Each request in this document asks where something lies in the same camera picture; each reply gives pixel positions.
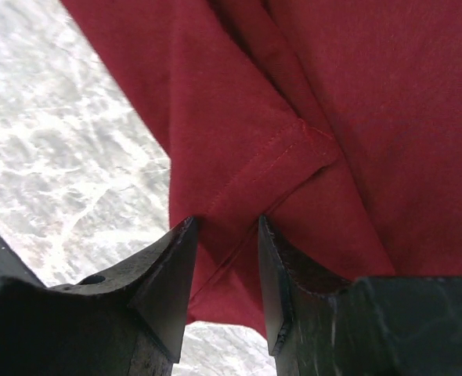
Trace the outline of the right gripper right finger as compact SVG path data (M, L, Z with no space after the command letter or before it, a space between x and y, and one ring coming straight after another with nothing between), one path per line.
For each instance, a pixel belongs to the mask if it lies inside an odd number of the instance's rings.
M258 224L269 354L279 375L462 375L462 277L346 280Z

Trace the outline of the dark red t-shirt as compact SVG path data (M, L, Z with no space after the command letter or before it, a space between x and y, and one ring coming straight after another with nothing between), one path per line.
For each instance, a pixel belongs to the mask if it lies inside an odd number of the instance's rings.
M337 275L462 276L462 1L67 1L195 216L189 322L265 332L258 219Z

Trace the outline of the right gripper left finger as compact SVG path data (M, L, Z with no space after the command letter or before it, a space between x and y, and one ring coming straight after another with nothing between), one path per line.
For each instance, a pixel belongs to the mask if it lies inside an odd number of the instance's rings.
M0 375L170 375L196 253L188 218L77 284L0 277Z

